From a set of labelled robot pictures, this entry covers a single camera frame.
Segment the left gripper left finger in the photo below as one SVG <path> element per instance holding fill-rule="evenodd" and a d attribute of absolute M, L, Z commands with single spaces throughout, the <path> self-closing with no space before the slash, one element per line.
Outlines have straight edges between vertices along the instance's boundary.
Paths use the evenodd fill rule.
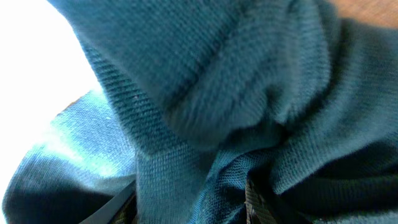
<path fill-rule="evenodd" d="M 116 214 L 132 199 L 135 191 L 135 181 L 128 184 L 120 193 L 115 195 L 110 201 L 103 205 L 99 210 L 81 221 L 79 224 L 110 224 Z"/>

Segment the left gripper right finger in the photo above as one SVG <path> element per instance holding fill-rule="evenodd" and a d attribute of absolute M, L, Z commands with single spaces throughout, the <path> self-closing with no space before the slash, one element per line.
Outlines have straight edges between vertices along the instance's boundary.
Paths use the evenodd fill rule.
<path fill-rule="evenodd" d="M 267 184 L 246 179 L 245 197 L 246 223 L 311 224 L 281 200 Z"/>

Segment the blue polo shirt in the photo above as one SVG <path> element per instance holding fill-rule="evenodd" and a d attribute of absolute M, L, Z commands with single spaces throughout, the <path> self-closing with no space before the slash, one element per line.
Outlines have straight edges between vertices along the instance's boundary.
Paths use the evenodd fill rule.
<path fill-rule="evenodd" d="M 397 30 L 328 1 L 53 1 L 117 116 L 32 149 L 8 223 L 246 223 L 246 179 L 311 223 L 397 222 Z"/>

